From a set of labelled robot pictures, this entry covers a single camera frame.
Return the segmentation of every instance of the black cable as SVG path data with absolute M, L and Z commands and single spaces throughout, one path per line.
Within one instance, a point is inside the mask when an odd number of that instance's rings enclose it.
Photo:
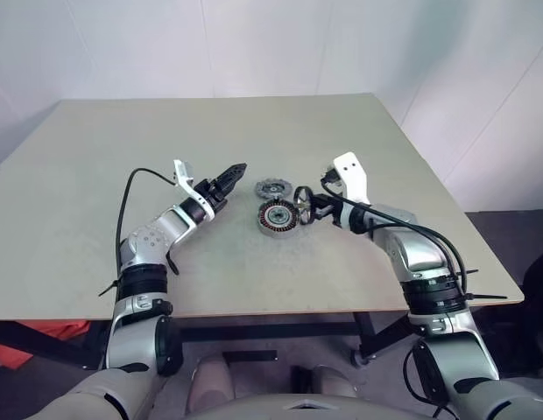
M 170 179 L 165 178 L 160 173 L 155 172 L 155 171 L 153 171 L 151 169 L 136 168 L 133 171 L 131 171 L 131 174 L 128 177 L 128 182 L 125 185 L 125 190 L 123 191 L 122 204 L 120 205 L 120 213 L 117 216 L 117 225 L 116 225 L 116 272 L 117 272 L 117 277 L 118 278 L 120 278 L 120 269 L 121 269 L 121 265 L 122 265 L 122 256 L 120 254 L 120 237 L 122 235 L 123 213 L 125 212 L 125 204 L 128 201 L 128 195 L 130 195 L 131 182 L 133 181 L 133 177 L 135 177 L 135 174 L 138 173 L 138 172 L 148 172 L 151 175 L 155 175 L 156 177 L 159 177 L 160 179 L 167 182 L 171 186 L 176 185 Z
M 410 360 L 410 356 L 412 355 L 413 349 L 410 349 L 410 351 L 407 353 L 407 355 L 404 358 L 404 363 L 402 364 L 402 376 L 404 376 L 404 384 L 407 388 L 408 392 L 414 397 L 416 400 L 418 400 L 421 403 L 429 404 L 429 405 L 437 405 L 431 400 L 428 400 L 424 396 L 419 395 L 416 393 L 412 385 L 410 384 L 410 378 L 408 377 L 408 361 Z
M 434 412 L 433 417 L 437 417 L 441 413 L 441 410 L 445 410 L 448 414 L 454 417 L 455 420 L 459 420 L 456 414 L 449 407 L 446 407 L 444 405 L 437 405 L 435 402 L 425 398 L 424 396 L 419 395 L 413 390 L 412 384 L 410 383 L 410 378 L 408 377 L 408 361 L 410 360 L 412 351 L 413 349 L 410 349 L 410 351 L 405 355 L 404 363 L 402 364 L 402 376 L 404 376 L 404 384 L 408 392 L 412 395 L 413 398 L 415 398 L 419 402 L 434 405 L 435 407 L 437 407 L 437 410 Z
M 442 411 L 443 411 L 443 406 L 440 405 L 439 407 L 437 407 L 437 409 L 433 413 L 432 418 L 437 418 Z
M 472 299 L 508 299 L 507 296 L 503 296 L 503 295 L 477 295 L 475 293 L 466 293 L 466 298 L 468 300 L 472 300 Z
M 365 205 L 365 204 L 362 204 L 362 203 L 356 203 L 355 201 L 351 200 L 351 199 L 346 199 L 345 197 L 341 196 L 340 194 L 337 194 L 335 192 L 333 192 L 330 188 L 328 188 L 328 185 L 327 185 L 327 182 L 324 180 L 324 179 L 321 179 L 321 185 L 322 185 L 322 188 L 324 188 L 324 190 L 330 194 L 332 197 L 336 198 L 336 199 L 339 199 L 351 206 L 354 206 L 354 207 L 358 207 L 358 208 L 361 208 L 362 210 L 364 210 L 365 212 L 369 212 L 371 214 L 375 214 L 377 216 L 380 216 L 380 217 L 383 217 L 389 221 L 392 221 L 394 223 L 398 223 L 400 224 L 402 227 L 404 228 L 408 228 L 408 229 L 411 229 L 413 230 L 414 232 L 422 235 L 422 236 L 425 236 L 428 240 L 430 240 L 431 242 L 433 242 L 437 248 L 439 248 L 441 250 L 441 252 L 443 253 L 443 255 L 446 254 L 446 251 L 443 249 L 443 247 L 441 246 L 441 244 L 438 242 L 438 241 L 434 241 L 434 238 L 437 238 L 438 240 L 441 240 L 445 245 L 447 245 L 447 247 L 450 249 L 451 253 L 453 254 L 453 256 L 455 257 L 455 260 L 456 260 L 456 263 L 458 264 L 458 268 L 459 268 L 459 275 L 461 277 L 461 286 L 462 286 L 462 292 L 463 293 L 466 293 L 466 290 L 467 290 L 467 274 L 466 274 L 466 269 L 464 268 L 464 262 L 462 261 L 462 258 L 460 256 L 460 254 L 458 253 L 458 250 L 455 248 L 455 246 L 451 243 L 451 241 L 449 239 L 447 239 L 445 236 L 443 236 L 442 234 L 440 234 L 439 232 L 435 231 L 435 230 L 432 230 L 430 229 L 429 227 L 424 227 L 424 226 L 420 226 L 420 225 L 413 225 L 412 223 L 408 223 L 406 221 L 403 221 L 397 217 L 394 217 L 394 216 L 390 216 L 389 214 L 386 214 L 386 213 L 383 213 L 383 212 L 379 212 L 378 210 L 375 210 L 374 208 L 371 208 L 371 206 L 368 206 L 368 205 Z M 452 261 L 448 260 L 448 265 L 449 265 L 449 269 L 450 270 L 453 270 L 452 269 Z

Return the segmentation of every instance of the black table frame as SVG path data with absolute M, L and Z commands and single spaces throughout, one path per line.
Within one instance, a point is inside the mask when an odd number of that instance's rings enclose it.
M 354 312 L 353 315 L 355 322 L 186 327 L 180 328 L 180 337 L 182 342 L 199 342 L 359 336 L 361 344 L 351 358 L 353 364 L 359 367 L 367 364 L 378 351 L 413 333 L 407 316 L 384 330 L 375 332 L 368 312 Z M 49 360 L 96 370 L 102 362 L 109 325 L 108 320 L 92 321 L 84 340 L 78 346 L 50 337 L 16 321 L 0 321 L 0 344 Z

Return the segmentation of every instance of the red object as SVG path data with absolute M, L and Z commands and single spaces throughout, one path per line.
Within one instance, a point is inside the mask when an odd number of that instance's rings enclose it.
M 60 340 L 69 340 L 88 331 L 88 321 L 21 321 L 20 324 Z M 0 363 L 11 369 L 20 368 L 32 354 L 0 345 Z

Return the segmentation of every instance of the caster wheel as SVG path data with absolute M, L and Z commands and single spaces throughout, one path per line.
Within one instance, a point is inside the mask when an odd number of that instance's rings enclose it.
M 377 356 L 375 354 L 372 354 L 371 356 L 363 357 L 359 350 L 351 350 L 349 361 L 351 362 L 351 365 L 354 368 L 363 369 L 365 366 L 367 366 L 370 363 L 370 361 L 373 361 L 376 358 Z

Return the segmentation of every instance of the small wheel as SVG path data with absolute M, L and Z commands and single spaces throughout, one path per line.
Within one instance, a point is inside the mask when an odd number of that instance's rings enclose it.
M 367 366 L 370 361 L 375 359 L 375 357 L 363 357 L 359 350 L 351 350 L 351 355 L 349 356 L 349 361 L 354 368 L 363 369 Z
M 293 203 L 297 207 L 297 210 L 299 210 L 301 225 L 310 225 L 315 219 L 316 207 L 314 206 L 313 198 L 313 190 L 308 186 L 302 185 L 295 189 Z

